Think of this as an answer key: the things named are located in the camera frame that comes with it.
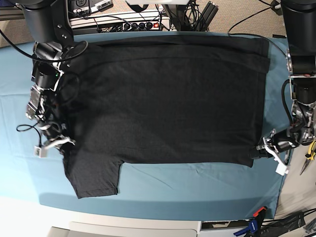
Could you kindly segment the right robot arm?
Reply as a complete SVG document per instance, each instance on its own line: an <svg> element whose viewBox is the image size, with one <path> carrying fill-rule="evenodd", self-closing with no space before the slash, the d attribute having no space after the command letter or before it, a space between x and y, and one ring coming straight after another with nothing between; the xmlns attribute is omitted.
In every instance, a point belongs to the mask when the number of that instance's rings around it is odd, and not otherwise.
<svg viewBox="0 0 316 237"><path fill-rule="evenodd" d="M50 148L76 143L67 134L65 120L54 103L65 78L65 67L86 51L88 43L74 41L66 0L19 0L17 3L35 40L31 55L34 85L26 117L36 121L33 128L47 139L34 147L35 156L44 158Z"/></svg>

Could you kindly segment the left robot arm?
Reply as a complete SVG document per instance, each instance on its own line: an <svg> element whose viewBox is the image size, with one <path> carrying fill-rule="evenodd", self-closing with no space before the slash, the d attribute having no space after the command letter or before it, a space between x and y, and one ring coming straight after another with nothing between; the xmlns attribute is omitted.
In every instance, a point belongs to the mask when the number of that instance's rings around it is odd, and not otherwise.
<svg viewBox="0 0 316 237"><path fill-rule="evenodd" d="M288 41L289 71L281 87L281 101L289 126L261 138L249 151L252 159L271 158L267 149L279 154L307 146L316 135L316 2L282 0L280 7Z"/></svg>

